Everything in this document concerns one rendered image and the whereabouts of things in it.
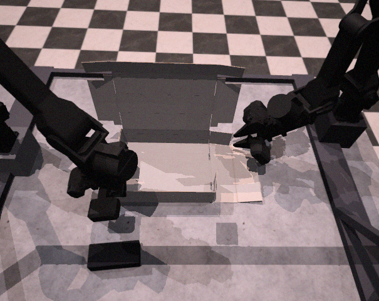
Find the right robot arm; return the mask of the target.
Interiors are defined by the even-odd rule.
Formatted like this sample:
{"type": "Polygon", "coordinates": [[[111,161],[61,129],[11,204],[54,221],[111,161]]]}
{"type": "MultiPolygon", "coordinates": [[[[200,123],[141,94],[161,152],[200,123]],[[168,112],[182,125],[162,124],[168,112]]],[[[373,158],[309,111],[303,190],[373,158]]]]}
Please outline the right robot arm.
{"type": "Polygon", "coordinates": [[[361,15],[367,1],[356,0],[340,21],[340,30],[315,79],[287,95],[273,96],[267,111],[255,103],[244,109],[242,119],[250,129],[264,132],[273,124],[271,116],[289,132],[314,124],[317,116],[332,110],[336,120],[359,122],[361,111],[379,101],[379,0],[369,0],[371,21],[361,15]],[[360,47],[354,68],[346,72],[360,47]]]}

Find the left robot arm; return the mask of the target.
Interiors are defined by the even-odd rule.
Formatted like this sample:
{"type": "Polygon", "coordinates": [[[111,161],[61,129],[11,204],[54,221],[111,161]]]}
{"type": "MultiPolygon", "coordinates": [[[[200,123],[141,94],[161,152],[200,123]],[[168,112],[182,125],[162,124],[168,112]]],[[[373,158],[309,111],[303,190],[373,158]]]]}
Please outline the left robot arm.
{"type": "MultiPolygon", "coordinates": [[[[97,172],[128,181],[137,170],[136,152],[109,145],[109,134],[102,123],[76,106],[72,101],[57,97],[0,38],[0,85],[33,115],[36,128],[47,143],[66,155],[77,167],[70,172],[67,194],[73,198],[85,195],[85,190],[99,187],[81,172],[97,172]],[[93,129],[91,137],[87,133],[93,129]]],[[[17,139],[5,123],[9,118],[6,106],[0,102],[0,152],[9,153],[17,139]],[[4,120],[5,119],[5,120],[4,120]]]]}

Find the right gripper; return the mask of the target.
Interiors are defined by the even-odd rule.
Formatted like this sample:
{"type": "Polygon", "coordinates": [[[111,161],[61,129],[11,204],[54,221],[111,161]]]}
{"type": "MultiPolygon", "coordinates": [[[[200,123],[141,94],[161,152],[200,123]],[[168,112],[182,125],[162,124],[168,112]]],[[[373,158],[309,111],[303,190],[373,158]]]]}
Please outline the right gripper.
{"type": "MultiPolygon", "coordinates": [[[[267,111],[267,108],[261,101],[255,100],[251,103],[255,103],[267,111]]],[[[285,137],[288,132],[284,128],[282,122],[271,116],[269,117],[269,120],[273,120],[273,124],[264,132],[258,134],[255,130],[250,129],[248,124],[245,124],[233,135],[235,138],[248,135],[247,138],[234,143],[233,146],[250,149],[253,158],[255,158],[255,160],[257,160],[261,165],[267,164],[271,160],[270,148],[266,145],[265,140],[271,142],[273,141],[273,137],[278,135],[285,137]],[[257,134],[257,137],[253,137],[251,134],[257,134]]]]}

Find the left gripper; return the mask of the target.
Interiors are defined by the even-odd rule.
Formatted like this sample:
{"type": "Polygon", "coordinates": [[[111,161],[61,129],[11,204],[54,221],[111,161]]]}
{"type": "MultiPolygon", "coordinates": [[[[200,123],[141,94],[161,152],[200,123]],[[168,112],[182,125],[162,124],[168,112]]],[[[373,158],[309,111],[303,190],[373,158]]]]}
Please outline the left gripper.
{"type": "MultiPolygon", "coordinates": [[[[126,143],[122,141],[108,144],[128,149],[126,143]]],[[[87,217],[92,222],[118,219],[121,204],[120,200],[116,197],[127,196],[127,182],[97,172],[91,174],[81,172],[81,177],[90,178],[99,187],[98,199],[90,201],[87,217]]]]}

